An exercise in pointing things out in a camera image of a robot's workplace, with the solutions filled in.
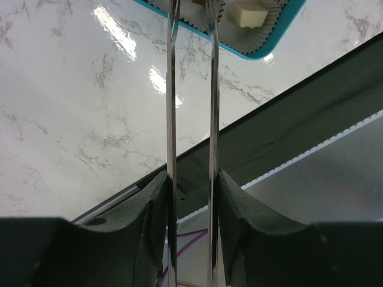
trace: marble surface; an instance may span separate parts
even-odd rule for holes
[[[221,127],[382,32],[382,18],[380,0],[308,0],[263,60],[221,50]],[[178,34],[181,153],[209,136],[211,44]],[[0,1],[0,216],[74,219],[165,163],[165,73],[166,19],[132,0]]]

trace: shiny metal bar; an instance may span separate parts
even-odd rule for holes
[[[218,5],[216,0],[207,1],[210,15],[209,33],[211,37],[211,104],[210,104],[210,151],[209,151],[209,261],[208,287],[217,287],[218,258],[218,134],[220,118],[220,91],[218,79],[219,40],[218,40]]]
[[[168,13],[166,126],[167,169],[171,188],[168,195],[168,286],[177,285],[177,166],[175,143],[175,40],[180,20],[180,0],[171,0]]]

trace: screw hole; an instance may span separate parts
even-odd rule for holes
[[[86,225],[87,226],[93,226],[93,225],[101,225],[101,224],[104,224],[104,223],[107,223],[108,220],[106,218],[103,218],[103,217],[97,217],[97,218],[93,218],[91,221],[89,221]]]

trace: wire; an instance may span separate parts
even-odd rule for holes
[[[188,237],[188,236],[192,236],[192,235],[197,235],[197,234],[200,234],[200,233],[203,233],[204,231],[207,231],[208,229],[202,229],[202,230],[195,230],[195,231],[191,231],[191,232],[187,232],[187,233],[182,233],[182,234],[177,234],[177,237],[178,238],[183,238],[183,237]]]
[[[184,247],[180,249],[180,251],[177,252],[177,259],[181,257],[184,253],[186,253],[194,244],[200,242],[203,238],[205,238],[208,235],[208,230],[204,229],[198,234],[195,238],[191,239],[188,243],[185,244]],[[168,268],[165,269],[163,272],[163,280],[161,287],[165,287],[166,279],[168,278]]]

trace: teal tray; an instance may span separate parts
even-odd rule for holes
[[[158,9],[151,4],[149,4],[146,0],[134,0],[137,3],[140,3],[141,5],[149,8],[150,10],[162,15],[163,17],[168,17],[168,14],[162,11],[161,9]],[[247,59],[247,60],[259,60],[266,57],[268,54],[273,52],[276,45],[281,40],[283,34],[285,34],[288,27],[293,22],[294,18],[297,16],[299,10],[303,7],[306,0],[290,0],[282,9],[282,13],[280,17],[278,18],[278,21],[276,22],[276,25],[273,29],[273,31],[270,34],[270,37],[266,40],[265,44],[259,48],[257,51],[254,51],[250,54],[244,54],[239,51],[234,50],[233,48],[229,47],[226,44],[220,43],[221,47],[223,47],[225,50],[232,52],[233,54],[236,54],[237,56]],[[209,35],[206,33],[203,33],[201,31],[198,31],[197,29],[191,27],[189,24],[183,22],[180,20],[180,25],[185,27],[186,29],[191,30],[192,32],[210,40]]]

